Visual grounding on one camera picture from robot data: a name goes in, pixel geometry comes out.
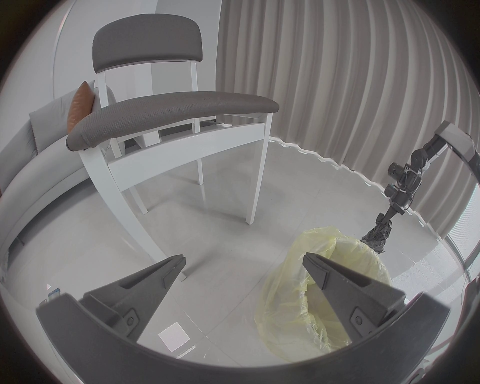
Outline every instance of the yellow trash bag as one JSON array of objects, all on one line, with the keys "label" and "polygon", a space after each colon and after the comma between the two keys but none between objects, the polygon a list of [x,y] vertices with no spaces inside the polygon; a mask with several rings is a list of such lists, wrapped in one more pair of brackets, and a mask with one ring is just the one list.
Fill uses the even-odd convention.
[{"label": "yellow trash bag", "polygon": [[284,262],[267,278],[255,313],[260,338],[290,362],[312,359],[350,344],[329,302],[303,267],[306,252],[317,253],[365,276],[391,285],[378,255],[334,227],[297,237]]}]

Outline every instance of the curtain fold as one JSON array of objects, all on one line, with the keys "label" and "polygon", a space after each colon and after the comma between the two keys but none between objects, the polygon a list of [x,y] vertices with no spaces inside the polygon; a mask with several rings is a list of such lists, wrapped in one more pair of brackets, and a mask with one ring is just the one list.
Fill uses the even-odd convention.
[{"label": "curtain fold", "polygon": [[[383,186],[389,165],[409,162],[443,120],[480,139],[475,83],[410,0],[223,0],[216,88],[272,98],[273,136]],[[474,186],[445,151],[412,208],[444,237]]]}]

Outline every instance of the gray upholstered chair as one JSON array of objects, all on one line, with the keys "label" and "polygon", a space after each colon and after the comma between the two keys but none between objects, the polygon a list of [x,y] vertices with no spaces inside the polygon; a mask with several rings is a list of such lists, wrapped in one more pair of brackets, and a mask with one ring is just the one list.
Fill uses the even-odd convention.
[{"label": "gray upholstered chair", "polygon": [[[93,41],[93,66],[100,100],[104,71],[154,61],[202,60],[202,38],[190,19],[167,14],[140,14],[102,27]],[[166,256],[129,208],[122,191],[183,164],[200,161],[243,144],[256,142],[246,221],[253,222],[262,182],[272,115],[278,104],[265,97],[225,92],[176,92],[136,97],[108,105],[82,119],[67,137],[67,147],[79,151],[92,182],[115,217],[154,261]],[[198,119],[216,115],[253,119],[250,124],[200,132]],[[99,144],[140,135],[158,127],[195,120],[192,134],[139,149],[107,161]]]}]

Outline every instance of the orange pillow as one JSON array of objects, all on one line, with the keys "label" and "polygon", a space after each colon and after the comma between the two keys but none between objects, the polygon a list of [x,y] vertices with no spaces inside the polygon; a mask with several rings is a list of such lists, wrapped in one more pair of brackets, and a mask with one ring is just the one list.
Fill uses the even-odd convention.
[{"label": "orange pillow", "polygon": [[77,92],[73,95],[72,103],[68,111],[67,118],[67,132],[70,133],[75,125],[92,113],[93,101],[95,100],[95,94],[92,88],[86,81],[78,87]]}]

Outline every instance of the tile floor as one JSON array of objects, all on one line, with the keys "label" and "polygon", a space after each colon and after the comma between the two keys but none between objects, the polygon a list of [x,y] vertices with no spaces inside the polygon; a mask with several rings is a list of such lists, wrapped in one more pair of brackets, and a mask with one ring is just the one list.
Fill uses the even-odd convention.
[{"label": "tile floor", "polygon": [[[255,221],[248,226],[251,158],[251,145],[205,158],[204,186],[196,183],[194,163],[138,186],[149,210],[142,215],[132,204],[140,221],[167,255],[187,259],[187,279],[173,284],[140,344],[205,364],[284,364],[264,346],[253,321],[265,277],[302,231],[332,225],[361,238],[388,208],[381,191],[359,175],[270,142]],[[41,212],[20,239],[24,245],[11,248],[7,288],[28,311],[55,288],[79,299],[151,263],[89,180]],[[459,263],[415,215],[394,218],[380,257],[408,299],[427,291],[449,305],[460,300],[465,277]],[[458,315],[452,314],[439,342],[451,335]],[[175,322],[190,340],[170,352],[158,333]]]}]

